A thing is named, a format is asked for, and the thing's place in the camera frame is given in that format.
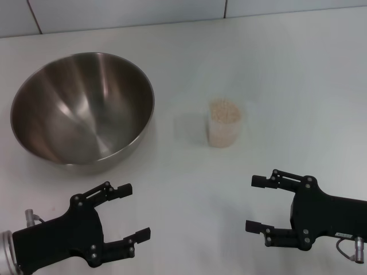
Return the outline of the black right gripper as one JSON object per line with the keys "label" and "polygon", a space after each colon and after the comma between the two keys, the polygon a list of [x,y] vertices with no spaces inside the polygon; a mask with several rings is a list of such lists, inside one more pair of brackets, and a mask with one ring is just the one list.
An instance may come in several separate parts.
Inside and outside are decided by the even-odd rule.
{"label": "black right gripper", "polygon": [[291,205],[292,229],[279,229],[246,220],[245,231],[263,234],[266,247],[311,249],[319,237],[366,242],[366,202],[336,197],[323,192],[315,177],[299,176],[274,169],[269,178],[253,175],[252,187],[294,192]]}

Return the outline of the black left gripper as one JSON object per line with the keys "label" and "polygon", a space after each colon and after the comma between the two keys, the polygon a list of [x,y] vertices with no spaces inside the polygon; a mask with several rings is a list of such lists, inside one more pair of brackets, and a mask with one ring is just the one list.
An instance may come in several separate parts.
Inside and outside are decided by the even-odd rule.
{"label": "black left gripper", "polygon": [[135,244],[151,238],[149,227],[120,241],[104,242],[95,207],[132,195],[132,185],[113,188],[109,181],[70,200],[68,211],[55,219],[13,233],[17,264],[20,268],[43,268],[81,257],[96,268],[102,264],[135,257]]}

